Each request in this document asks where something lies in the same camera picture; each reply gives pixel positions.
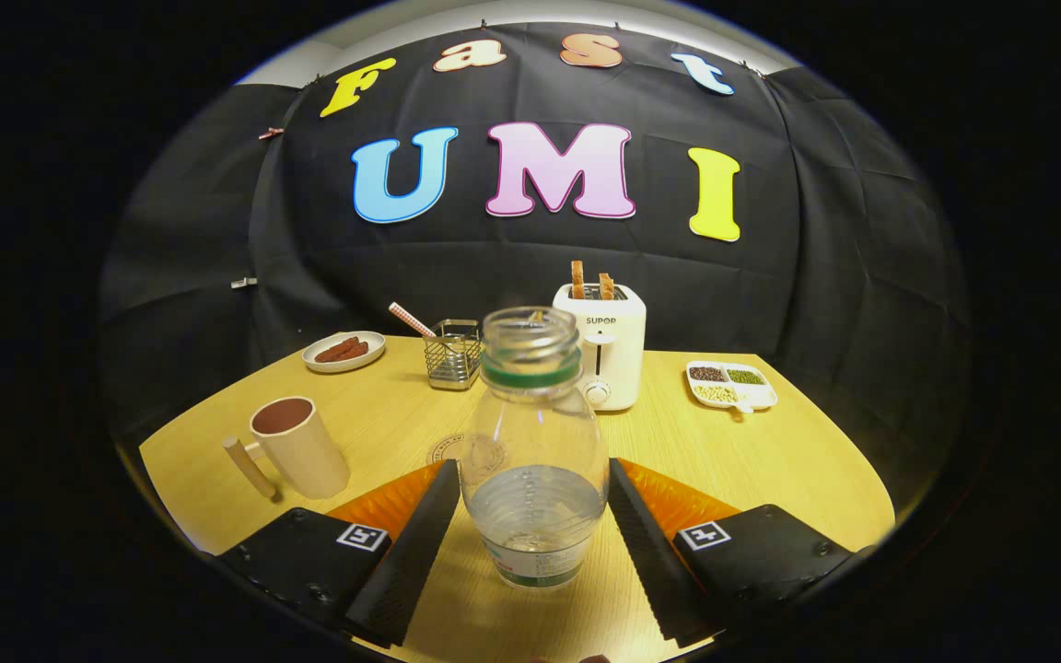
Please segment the yellow letter f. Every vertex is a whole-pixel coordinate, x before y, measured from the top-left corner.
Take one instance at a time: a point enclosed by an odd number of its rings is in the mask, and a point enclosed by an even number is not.
[[[359,94],[354,92],[375,85],[375,80],[378,80],[380,76],[379,70],[388,70],[392,67],[395,67],[395,58],[380,59],[380,62],[367,65],[361,68],[361,70],[338,76],[336,81],[338,86],[333,88],[333,97],[330,98],[330,105],[321,110],[320,117],[336,114],[342,108],[352,105],[359,100]]]

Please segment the glass jar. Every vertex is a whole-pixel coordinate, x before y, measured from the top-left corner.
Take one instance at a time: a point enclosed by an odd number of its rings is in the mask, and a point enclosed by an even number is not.
[[[485,316],[483,333],[488,389],[464,434],[464,504],[506,582],[560,587],[608,501],[608,450],[576,387],[576,316],[510,308]]]

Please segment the metal utensil holder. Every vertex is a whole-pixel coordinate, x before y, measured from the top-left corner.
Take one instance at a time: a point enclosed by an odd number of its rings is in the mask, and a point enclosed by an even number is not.
[[[429,384],[438,389],[465,390],[477,379],[481,365],[481,329],[476,319],[442,319],[424,336],[424,364]]]

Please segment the seeds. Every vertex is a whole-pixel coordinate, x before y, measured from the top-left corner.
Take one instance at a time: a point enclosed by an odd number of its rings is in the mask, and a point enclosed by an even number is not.
[[[710,368],[710,366],[691,366],[690,377],[694,378],[695,381],[711,381],[711,382],[726,382],[728,379],[723,377],[721,370],[718,368]]]
[[[731,370],[728,369],[728,374],[735,382],[742,383],[742,385],[763,385],[764,379],[754,374],[750,370]]]
[[[695,385],[695,394],[710,401],[737,402],[736,390],[732,389],[732,387]]]

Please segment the wall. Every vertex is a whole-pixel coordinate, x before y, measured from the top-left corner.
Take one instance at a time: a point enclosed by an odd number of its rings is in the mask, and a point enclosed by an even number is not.
[[[439,4],[433,3],[430,7],[434,10]],[[681,17],[665,16],[630,5],[593,3],[587,0],[542,0],[538,3],[502,0],[497,3],[473,3],[421,16],[421,12],[428,8],[429,5],[419,3],[392,3],[361,14],[312,35],[294,49],[257,68],[240,83],[276,83],[301,87],[313,81],[315,68],[321,68],[320,73],[327,74],[419,38],[481,25],[483,18],[488,24],[562,21],[606,24],[610,29],[619,22],[623,30],[671,38],[736,63],[745,60],[748,67],[763,73],[799,66],[792,55],[745,30],[728,24],[711,14],[677,3],[674,3],[673,8],[666,7],[666,12],[680,14]],[[341,50],[333,45],[348,40],[348,46]]]
[[[273,59],[257,67],[237,85],[251,83],[268,83],[288,85],[288,87],[303,87],[318,75],[325,75],[337,68],[338,54],[342,50],[325,41],[307,38],[288,51],[283,51]]]

